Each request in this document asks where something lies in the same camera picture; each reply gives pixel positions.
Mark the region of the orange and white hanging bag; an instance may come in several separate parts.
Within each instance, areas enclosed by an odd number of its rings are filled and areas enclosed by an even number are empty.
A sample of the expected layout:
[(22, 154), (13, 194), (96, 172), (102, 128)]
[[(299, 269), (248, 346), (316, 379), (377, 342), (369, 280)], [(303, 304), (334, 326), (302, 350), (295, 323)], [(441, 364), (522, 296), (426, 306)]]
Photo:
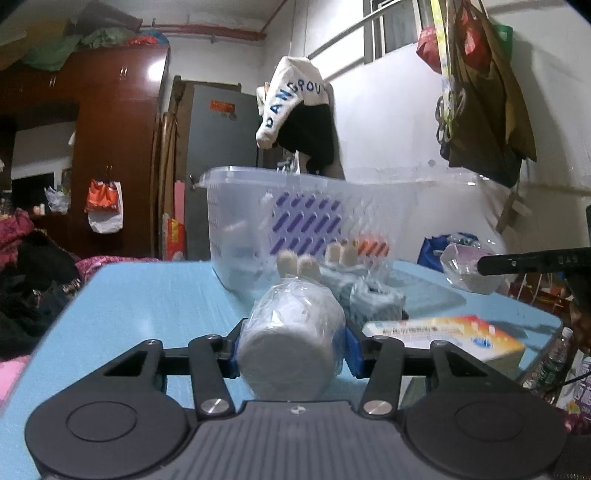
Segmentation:
[(97, 234), (114, 234), (123, 228), (124, 209), (119, 182), (90, 182), (84, 211), (91, 230)]

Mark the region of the colourful medicine box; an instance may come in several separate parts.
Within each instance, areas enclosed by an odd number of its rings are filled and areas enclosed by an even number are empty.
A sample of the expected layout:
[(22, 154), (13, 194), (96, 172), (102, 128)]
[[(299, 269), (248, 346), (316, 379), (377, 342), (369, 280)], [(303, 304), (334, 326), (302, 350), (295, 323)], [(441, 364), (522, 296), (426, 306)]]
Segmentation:
[(475, 315), (368, 322), (363, 334), (396, 338), (417, 349), (447, 341), (503, 373), (517, 369), (526, 351), (522, 342)]

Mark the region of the plastic water bottle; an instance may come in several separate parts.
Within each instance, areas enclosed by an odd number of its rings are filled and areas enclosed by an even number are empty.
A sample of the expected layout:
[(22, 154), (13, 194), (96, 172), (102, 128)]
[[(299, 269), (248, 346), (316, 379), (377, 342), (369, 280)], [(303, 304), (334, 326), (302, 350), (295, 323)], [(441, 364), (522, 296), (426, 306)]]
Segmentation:
[(526, 390), (542, 395), (557, 383), (566, 365), (573, 335), (571, 328), (562, 329), (560, 336), (551, 345), (538, 369), (523, 383)]

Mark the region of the white and black hoodie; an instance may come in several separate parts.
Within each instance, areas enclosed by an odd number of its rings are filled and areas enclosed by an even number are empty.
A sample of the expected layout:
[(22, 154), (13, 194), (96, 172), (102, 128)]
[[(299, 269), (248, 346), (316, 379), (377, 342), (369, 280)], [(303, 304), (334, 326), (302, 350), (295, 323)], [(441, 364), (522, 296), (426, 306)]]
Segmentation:
[(257, 147), (280, 146), (308, 157), (305, 171), (320, 174), (335, 160), (329, 92), (308, 58), (284, 56), (276, 65), (263, 100)]

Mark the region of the light blue folding table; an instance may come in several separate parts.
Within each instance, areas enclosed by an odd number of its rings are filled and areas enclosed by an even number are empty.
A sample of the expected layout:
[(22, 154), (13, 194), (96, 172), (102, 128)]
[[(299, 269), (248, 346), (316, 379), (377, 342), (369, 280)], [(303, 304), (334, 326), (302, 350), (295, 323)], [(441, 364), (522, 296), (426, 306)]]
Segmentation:
[[(394, 263), (394, 275), (417, 277), (407, 295), (410, 315), (476, 315), (519, 339), (525, 372), (562, 328), (556, 316), (500, 294), (451, 286), (446, 276)], [(146, 339), (167, 348), (228, 333), (253, 300), (225, 290), (207, 262), (117, 263), (101, 268), (38, 344), (1, 415), (1, 476), (38, 476), (24, 440), (32, 411), (47, 398)]]

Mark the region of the brown hanging tote bag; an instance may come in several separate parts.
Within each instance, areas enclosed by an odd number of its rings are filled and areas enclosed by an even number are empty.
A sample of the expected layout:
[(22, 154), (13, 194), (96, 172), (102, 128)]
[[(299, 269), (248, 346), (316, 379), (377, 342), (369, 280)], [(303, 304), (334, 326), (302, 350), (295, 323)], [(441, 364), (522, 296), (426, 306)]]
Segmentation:
[(495, 26), (470, 1), (450, 1), (436, 27), (443, 94), (438, 101), (440, 154), (507, 188), (522, 162), (537, 159), (529, 113)]

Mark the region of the blue shopping bag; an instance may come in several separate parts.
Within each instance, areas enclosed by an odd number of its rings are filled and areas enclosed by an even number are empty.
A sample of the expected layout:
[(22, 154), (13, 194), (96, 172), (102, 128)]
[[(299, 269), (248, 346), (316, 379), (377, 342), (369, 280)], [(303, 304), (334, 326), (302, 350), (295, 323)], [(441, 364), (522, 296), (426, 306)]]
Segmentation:
[(441, 263), (441, 256), (452, 243), (480, 247), (479, 238), (471, 233), (455, 232), (425, 238), (419, 251), (417, 264), (443, 273), (444, 268)]

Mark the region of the grey pack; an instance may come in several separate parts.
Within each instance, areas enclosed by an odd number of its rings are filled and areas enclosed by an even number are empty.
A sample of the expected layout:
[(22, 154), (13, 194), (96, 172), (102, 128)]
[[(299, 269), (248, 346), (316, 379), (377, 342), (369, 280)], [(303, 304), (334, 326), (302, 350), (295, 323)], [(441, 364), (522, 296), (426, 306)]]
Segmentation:
[(404, 317), (406, 295), (365, 271), (321, 268), (322, 284), (332, 291), (346, 313), (346, 319), (363, 327), (368, 322), (397, 321)]

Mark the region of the dark red wooden wardrobe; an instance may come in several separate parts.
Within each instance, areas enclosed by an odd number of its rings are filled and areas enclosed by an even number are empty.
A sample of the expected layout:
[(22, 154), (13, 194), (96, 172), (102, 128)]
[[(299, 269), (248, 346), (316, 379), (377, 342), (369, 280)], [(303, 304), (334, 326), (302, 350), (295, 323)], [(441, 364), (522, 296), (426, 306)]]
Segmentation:
[[(76, 136), (65, 238), (80, 257), (154, 253), (155, 155), (169, 49), (124, 46), (72, 54), (57, 72), (17, 63), (1, 73), (1, 151), (19, 130), (73, 121)], [(121, 185), (123, 227), (91, 230), (84, 210), (92, 180)]]

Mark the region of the clear plastic bag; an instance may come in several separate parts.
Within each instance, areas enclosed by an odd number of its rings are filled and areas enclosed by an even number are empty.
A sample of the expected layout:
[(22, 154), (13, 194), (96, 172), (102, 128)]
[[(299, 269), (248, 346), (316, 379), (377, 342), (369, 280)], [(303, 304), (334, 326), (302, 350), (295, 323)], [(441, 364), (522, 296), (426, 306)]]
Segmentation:
[(479, 260), (489, 256), (494, 256), (494, 253), (483, 248), (451, 243), (442, 253), (440, 262), (452, 286), (472, 293), (490, 295), (501, 287), (505, 277), (485, 276), (479, 272)]

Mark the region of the maroon quilted jacket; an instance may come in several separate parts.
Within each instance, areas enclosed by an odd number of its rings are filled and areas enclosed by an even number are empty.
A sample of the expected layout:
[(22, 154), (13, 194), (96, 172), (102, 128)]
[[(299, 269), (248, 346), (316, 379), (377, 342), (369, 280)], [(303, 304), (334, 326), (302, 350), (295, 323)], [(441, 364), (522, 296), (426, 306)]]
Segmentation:
[(0, 269), (17, 261), (18, 246), (33, 230), (34, 224), (28, 213), (20, 208), (17, 208), (12, 215), (1, 218)]

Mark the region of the black clothing pile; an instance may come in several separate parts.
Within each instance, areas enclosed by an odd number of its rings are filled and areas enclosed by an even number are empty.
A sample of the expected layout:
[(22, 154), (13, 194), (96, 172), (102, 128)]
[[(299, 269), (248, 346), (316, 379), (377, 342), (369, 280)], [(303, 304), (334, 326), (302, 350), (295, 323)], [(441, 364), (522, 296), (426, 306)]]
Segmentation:
[(1, 270), (1, 359), (31, 354), (80, 286), (68, 252), (40, 230), (24, 237)]

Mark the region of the grey door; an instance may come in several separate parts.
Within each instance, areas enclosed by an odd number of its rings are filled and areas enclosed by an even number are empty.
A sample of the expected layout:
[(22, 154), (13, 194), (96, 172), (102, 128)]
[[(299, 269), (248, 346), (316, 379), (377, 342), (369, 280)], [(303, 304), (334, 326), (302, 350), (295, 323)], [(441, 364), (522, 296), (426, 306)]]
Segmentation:
[(255, 167), (258, 128), (256, 97), (211, 86), (193, 87), (184, 200), (188, 259), (211, 258), (206, 190), (198, 186), (201, 175), (219, 167)]

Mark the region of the clear plastic basket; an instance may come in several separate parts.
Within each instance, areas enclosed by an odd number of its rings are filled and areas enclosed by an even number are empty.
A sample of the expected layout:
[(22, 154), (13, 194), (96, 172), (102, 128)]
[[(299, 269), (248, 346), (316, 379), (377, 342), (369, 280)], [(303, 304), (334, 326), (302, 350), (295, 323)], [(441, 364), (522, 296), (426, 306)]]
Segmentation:
[(199, 185), (212, 268), (236, 292), (269, 287), (283, 250), (323, 259), (330, 244), (352, 243), (370, 267), (393, 260), (416, 200), (409, 181), (355, 184), (247, 167), (213, 168)]

